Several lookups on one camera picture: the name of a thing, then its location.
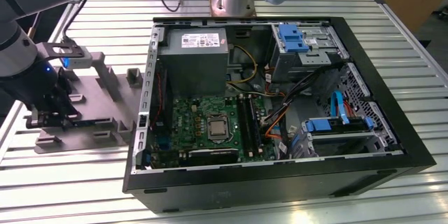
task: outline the blue led light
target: blue led light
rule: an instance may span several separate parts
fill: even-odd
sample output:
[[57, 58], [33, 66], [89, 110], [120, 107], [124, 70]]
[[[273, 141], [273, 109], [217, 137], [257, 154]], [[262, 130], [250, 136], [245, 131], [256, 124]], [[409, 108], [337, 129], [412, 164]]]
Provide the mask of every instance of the blue led light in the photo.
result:
[[68, 65], [70, 65], [70, 61], [69, 61], [70, 59], [68, 59], [68, 58], [62, 58], [62, 66], [64, 66], [64, 68], [68, 68]]

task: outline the gray plastic stand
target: gray plastic stand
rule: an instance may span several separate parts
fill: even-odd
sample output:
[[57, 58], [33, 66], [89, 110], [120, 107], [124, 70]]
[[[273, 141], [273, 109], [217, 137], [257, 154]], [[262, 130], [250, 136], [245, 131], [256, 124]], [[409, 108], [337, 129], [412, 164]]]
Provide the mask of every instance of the gray plastic stand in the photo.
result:
[[134, 134], [142, 77], [138, 69], [114, 75], [104, 65], [104, 54], [92, 53], [92, 67], [98, 76], [76, 76], [66, 71], [73, 86], [69, 96], [78, 118], [94, 120], [92, 126], [44, 128], [36, 141], [36, 153], [52, 153], [92, 148], [124, 146]]

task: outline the power supply label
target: power supply label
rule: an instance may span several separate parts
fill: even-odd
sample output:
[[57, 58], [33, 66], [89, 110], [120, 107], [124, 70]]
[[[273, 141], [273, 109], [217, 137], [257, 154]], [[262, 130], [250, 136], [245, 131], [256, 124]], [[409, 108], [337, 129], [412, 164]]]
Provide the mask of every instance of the power supply label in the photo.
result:
[[184, 34], [181, 43], [182, 48], [220, 47], [218, 34]]

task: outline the slotted aluminum surface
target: slotted aluminum surface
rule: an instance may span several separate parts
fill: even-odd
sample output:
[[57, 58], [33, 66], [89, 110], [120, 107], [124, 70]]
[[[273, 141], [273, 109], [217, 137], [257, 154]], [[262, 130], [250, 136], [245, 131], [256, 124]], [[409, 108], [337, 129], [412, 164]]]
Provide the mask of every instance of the slotted aluminum surface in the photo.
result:
[[[174, 7], [176, 1], [168, 0]], [[258, 16], [342, 16], [432, 152], [437, 165], [356, 197], [236, 207], [156, 216], [121, 193], [126, 147], [38, 155], [38, 131], [26, 130], [20, 103], [0, 136], [0, 222], [17, 223], [440, 223], [448, 221], [448, 88], [445, 74], [372, 0], [256, 1]], [[68, 8], [52, 38], [58, 37]], [[114, 73], [141, 67], [153, 17], [208, 16], [208, 0], [188, 0], [169, 13], [158, 0], [89, 0], [68, 35], [106, 54]], [[80, 70], [78, 74], [93, 74]]]

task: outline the cpu socket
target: cpu socket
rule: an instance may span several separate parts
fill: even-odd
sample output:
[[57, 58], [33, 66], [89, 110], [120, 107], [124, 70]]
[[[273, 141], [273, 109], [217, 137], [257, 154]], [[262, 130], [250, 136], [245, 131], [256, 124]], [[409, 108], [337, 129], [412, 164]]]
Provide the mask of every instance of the cpu socket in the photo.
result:
[[218, 141], [229, 138], [228, 117], [225, 114], [209, 114], [206, 116], [208, 140]]

